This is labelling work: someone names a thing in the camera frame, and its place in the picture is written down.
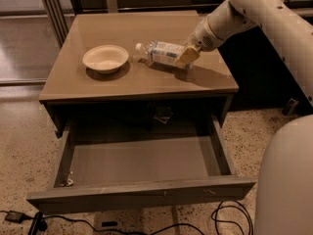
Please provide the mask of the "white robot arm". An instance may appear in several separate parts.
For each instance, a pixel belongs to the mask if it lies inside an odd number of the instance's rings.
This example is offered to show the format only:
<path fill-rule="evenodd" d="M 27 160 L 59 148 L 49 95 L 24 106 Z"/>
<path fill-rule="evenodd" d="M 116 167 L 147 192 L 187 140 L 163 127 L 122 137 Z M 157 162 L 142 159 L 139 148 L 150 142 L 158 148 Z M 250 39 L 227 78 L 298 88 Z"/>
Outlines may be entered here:
<path fill-rule="evenodd" d="M 225 0 L 203 18 L 175 60 L 183 68 L 234 34 L 261 28 L 308 101 L 313 98 L 313 25 L 284 0 Z"/>

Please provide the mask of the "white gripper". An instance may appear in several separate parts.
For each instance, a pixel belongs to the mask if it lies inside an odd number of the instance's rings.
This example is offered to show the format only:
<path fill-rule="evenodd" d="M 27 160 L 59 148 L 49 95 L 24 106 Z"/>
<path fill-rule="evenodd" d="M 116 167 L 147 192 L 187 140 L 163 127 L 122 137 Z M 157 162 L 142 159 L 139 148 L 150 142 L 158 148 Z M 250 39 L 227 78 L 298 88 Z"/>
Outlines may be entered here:
<path fill-rule="evenodd" d="M 187 40 L 187 47 L 175 60 L 174 65 L 180 69 L 187 69 L 199 56 L 200 52 L 211 52 L 224 43 L 212 31 L 208 18 L 203 18 Z"/>

